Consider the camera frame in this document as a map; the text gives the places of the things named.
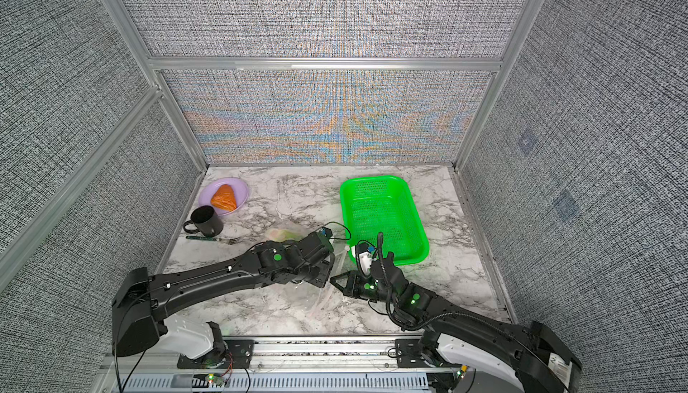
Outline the green chinese cabbage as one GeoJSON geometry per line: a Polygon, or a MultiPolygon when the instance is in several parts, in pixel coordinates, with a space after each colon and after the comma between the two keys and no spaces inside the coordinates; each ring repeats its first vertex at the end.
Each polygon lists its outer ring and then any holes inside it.
{"type": "Polygon", "coordinates": [[[274,242],[300,241],[303,237],[301,233],[277,228],[271,228],[265,233],[265,239],[274,242]]]}

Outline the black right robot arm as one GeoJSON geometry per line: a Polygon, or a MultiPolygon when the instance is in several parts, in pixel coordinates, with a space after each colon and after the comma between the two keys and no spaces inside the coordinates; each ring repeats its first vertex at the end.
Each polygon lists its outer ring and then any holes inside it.
{"type": "Polygon", "coordinates": [[[451,303],[407,280],[394,254],[363,241],[355,254],[367,255],[356,269],[334,276],[331,284],[344,296],[381,303],[381,313],[420,338],[398,339],[392,352],[405,368],[456,368],[458,385],[468,368],[481,370],[522,392],[575,392],[582,363],[551,328],[496,321],[451,303]]]}

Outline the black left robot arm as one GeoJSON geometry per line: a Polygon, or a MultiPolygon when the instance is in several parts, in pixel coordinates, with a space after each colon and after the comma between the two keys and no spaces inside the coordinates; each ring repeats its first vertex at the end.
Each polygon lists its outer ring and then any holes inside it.
{"type": "Polygon", "coordinates": [[[190,359],[220,353],[219,327],[207,322],[191,330],[173,327],[173,315],[224,294],[291,282],[323,288],[333,262],[333,232],[322,227],[299,241],[265,241],[233,259],[198,269],[150,275],[131,270],[112,300],[112,352],[136,355],[181,334],[190,359]]]}

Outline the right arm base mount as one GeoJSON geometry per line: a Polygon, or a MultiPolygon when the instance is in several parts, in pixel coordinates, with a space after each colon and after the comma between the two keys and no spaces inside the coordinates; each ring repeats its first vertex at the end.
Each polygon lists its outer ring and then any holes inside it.
{"type": "Polygon", "coordinates": [[[469,367],[464,364],[451,364],[441,357],[428,339],[422,337],[398,337],[394,340],[391,355],[401,369],[438,369],[452,371],[455,379],[463,377],[469,367]]]}

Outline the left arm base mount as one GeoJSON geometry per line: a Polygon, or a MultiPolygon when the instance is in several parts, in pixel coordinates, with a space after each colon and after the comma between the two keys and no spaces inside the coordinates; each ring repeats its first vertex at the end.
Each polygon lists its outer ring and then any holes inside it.
{"type": "Polygon", "coordinates": [[[255,342],[252,339],[226,340],[217,323],[208,322],[208,325],[211,330],[211,350],[195,359],[181,355],[177,369],[248,369],[255,342]]]}

